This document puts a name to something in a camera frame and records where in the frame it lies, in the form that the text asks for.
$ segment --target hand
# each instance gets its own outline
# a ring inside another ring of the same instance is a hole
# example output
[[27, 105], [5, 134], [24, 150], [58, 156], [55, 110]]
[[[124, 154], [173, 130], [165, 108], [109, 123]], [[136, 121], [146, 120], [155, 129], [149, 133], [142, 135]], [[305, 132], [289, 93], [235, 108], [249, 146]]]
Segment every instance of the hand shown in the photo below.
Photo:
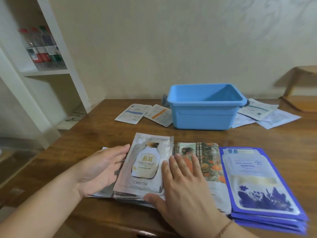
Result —
[[117, 180], [115, 171], [121, 168], [130, 144], [99, 150], [71, 167], [81, 197], [92, 195]]
[[192, 155], [193, 174], [180, 154], [171, 156], [169, 162], [162, 163], [166, 201], [155, 194], [146, 194], [144, 200], [157, 208], [181, 236], [216, 236], [229, 219], [218, 211], [196, 155]]

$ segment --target left hand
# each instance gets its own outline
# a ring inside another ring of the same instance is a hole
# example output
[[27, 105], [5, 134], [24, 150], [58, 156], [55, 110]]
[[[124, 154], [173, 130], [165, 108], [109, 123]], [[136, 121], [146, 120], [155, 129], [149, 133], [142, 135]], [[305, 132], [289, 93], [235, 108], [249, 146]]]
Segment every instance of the left hand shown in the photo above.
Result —
[[78, 183], [81, 197], [92, 195], [117, 180], [115, 171], [120, 169], [130, 144], [99, 150], [69, 169]]

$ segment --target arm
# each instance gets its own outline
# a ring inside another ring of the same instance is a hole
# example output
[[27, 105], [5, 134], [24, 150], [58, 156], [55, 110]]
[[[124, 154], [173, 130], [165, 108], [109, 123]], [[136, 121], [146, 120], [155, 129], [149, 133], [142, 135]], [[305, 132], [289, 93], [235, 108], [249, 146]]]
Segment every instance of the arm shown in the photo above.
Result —
[[1, 237], [52, 237], [83, 197], [116, 181], [129, 147], [97, 151], [57, 176], [0, 224]]
[[[185, 238], [217, 237], [230, 220], [218, 211], [203, 177], [200, 164], [192, 155], [193, 173], [180, 154], [171, 156], [162, 164], [165, 200], [147, 194], [144, 200], [151, 203], [163, 218]], [[255, 238], [256, 236], [236, 223], [225, 228], [222, 238]]]

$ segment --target right hand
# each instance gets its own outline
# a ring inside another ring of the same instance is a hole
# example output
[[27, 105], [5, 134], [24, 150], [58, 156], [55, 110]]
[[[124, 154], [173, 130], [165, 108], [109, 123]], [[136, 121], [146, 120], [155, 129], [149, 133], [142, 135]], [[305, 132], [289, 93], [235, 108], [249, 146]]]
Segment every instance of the right hand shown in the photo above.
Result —
[[146, 194], [144, 200], [185, 238], [218, 235], [229, 219], [218, 211], [196, 155], [192, 155], [193, 174], [180, 154], [169, 162], [162, 163], [166, 201], [155, 194]]

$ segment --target bottle illustration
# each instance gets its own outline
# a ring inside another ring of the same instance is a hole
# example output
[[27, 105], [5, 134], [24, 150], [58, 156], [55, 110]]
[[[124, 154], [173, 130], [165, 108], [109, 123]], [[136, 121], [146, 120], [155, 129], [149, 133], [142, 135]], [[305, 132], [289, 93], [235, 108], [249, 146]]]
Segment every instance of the bottle illustration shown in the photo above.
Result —
[[158, 151], [159, 143], [147, 143], [135, 158], [132, 166], [132, 176], [142, 179], [153, 179], [156, 175], [161, 156]]

